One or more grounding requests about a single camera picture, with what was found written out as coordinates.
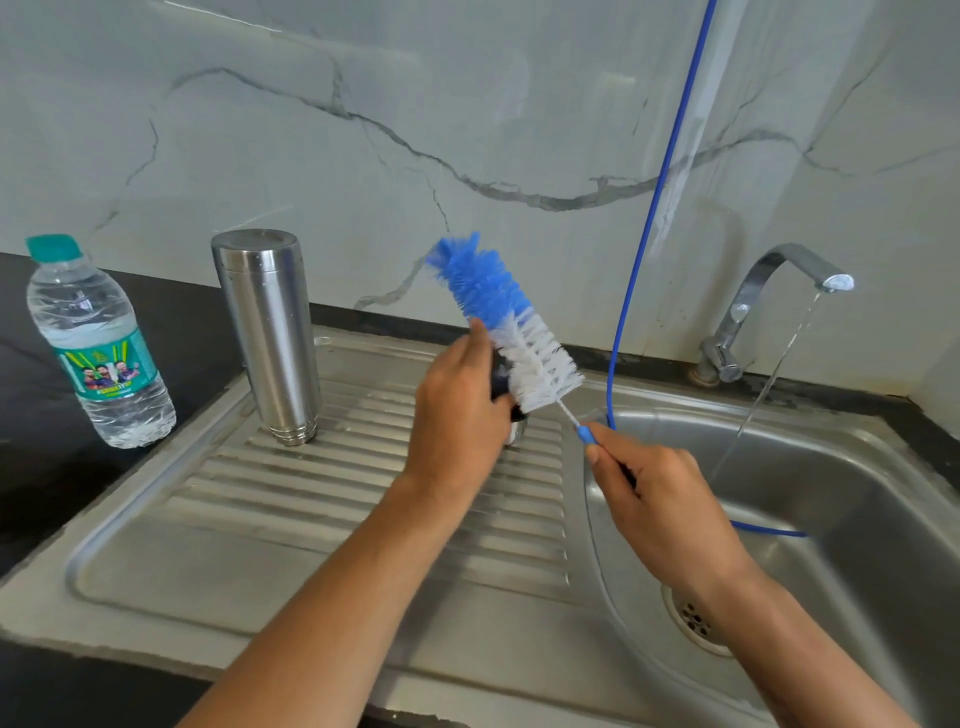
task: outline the steel bottle lid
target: steel bottle lid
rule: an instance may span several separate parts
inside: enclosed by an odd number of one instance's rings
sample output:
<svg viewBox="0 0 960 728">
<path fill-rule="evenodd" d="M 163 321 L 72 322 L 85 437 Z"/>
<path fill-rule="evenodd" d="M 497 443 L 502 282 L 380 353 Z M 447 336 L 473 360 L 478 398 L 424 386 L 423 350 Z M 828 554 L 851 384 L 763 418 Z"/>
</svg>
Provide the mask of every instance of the steel bottle lid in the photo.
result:
<svg viewBox="0 0 960 728">
<path fill-rule="evenodd" d="M 221 232 L 210 240 L 217 264 L 233 273 L 270 273 L 300 265 L 300 243 L 289 232 L 240 230 Z"/>
</svg>

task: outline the faucet spout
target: faucet spout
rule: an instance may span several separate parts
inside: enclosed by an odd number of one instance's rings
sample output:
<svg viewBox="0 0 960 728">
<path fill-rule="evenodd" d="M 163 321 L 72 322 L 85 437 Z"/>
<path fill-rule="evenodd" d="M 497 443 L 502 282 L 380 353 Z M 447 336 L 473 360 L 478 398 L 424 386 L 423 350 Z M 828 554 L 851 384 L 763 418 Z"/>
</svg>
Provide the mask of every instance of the faucet spout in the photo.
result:
<svg viewBox="0 0 960 728">
<path fill-rule="evenodd" d="M 807 274 L 820 291 L 837 293 L 853 290 L 853 276 L 844 273 L 809 248 L 799 243 L 784 243 L 771 248 L 747 272 L 716 333 L 700 342 L 700 363 L 692 373 L 697 383 L 713 386 L 720 381 L 736 381 L 743 376 L 743 368 L 730 352 L 730 347 L 743 326 L 744 319 L 759 298 L 763 286 L 786 261 Z"/>
</svg>

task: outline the drain strainer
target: drain strainer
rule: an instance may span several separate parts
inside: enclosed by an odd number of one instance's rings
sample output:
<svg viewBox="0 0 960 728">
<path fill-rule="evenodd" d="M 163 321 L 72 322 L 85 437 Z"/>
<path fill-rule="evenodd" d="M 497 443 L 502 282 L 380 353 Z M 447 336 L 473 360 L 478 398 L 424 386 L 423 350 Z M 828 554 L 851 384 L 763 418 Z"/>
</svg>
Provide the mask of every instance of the drain strainer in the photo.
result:
<svg viewBox="0 0 960 728">
<path fill-rule="evenodd" d="M 696 602 L 675 594 L 670 587 L 662 587 L 662 593 L 667 614 L 694 644 L 720 657 L 733 656 L 720 633 L 710 625 L 697 608 Z"/>
</svg>

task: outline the stainless steel sink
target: stainless steel sink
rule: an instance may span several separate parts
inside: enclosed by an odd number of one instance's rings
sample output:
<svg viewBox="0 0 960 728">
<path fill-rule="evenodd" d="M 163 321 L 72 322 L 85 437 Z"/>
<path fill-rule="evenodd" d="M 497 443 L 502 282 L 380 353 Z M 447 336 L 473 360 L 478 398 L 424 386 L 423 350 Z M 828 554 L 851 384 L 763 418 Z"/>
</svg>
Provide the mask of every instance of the stainless steel sink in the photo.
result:
<svg viewBox="0 0 960 728">
<path fill-rule="evenodd" d="M 228 665 L 402 467 L 413 391 L 441 350 L 315 333 L 314 442 L 278 446 L 238 379 L 0 587 L 3 634 L 175 671 Z M 565 400 L 598 416 L 602 377 Z M 705 470 L 746 414 L 626 379 L 614 402 L 621 428 Z M 810 533 L 744 540 L 924 725 L 950 724 L 960 504 L 947 484 L 879 420 L 763 408 L 716 489 L 742 521 Z M 722 637 L 687 626 L 698 608 L 627 548 L 583 446 L 546 408 L 420 590 L 371 703 L 472 728 L 772 725 Z"/>
<path fill-rule="evenodd" d="M 696 409 L 623 412 L 618 426 L 645 442 L 688 449 L 710 474 L 745 412 L 732 404 Z M 957 499 L 937 485 L 876 420 L 776 409 L 750 426 L 711 483 L 733 518 L 809 534 L 740 532 L 762 567 L 924 726 L 955 724 L 960 713 Z M 722 636 L 711 630 L 708 637 L 699 605 L 658 594 L 653 577 L 613 535 L 599 489 L 587 493 L 612 607 L 636 648 L 762 706 L 739 665 L 713 649 Z"/>
</svg>

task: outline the stainless steel bottle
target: stainless steel bottle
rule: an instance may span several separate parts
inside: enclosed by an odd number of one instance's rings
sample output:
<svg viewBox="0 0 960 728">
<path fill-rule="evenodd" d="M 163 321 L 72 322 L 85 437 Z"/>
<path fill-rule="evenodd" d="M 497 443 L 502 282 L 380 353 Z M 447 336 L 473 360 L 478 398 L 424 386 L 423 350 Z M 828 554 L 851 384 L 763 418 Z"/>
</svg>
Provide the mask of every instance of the stainless steel bottle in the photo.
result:
<svg viewBox="0 0 960 728">
<path fill-rule="evenodd" d="M 316 434 L 321 400 L 300 243 L 240 230 L 210 247 L 260 418 L 284 445 L 302 445 Z"/>
</svg>

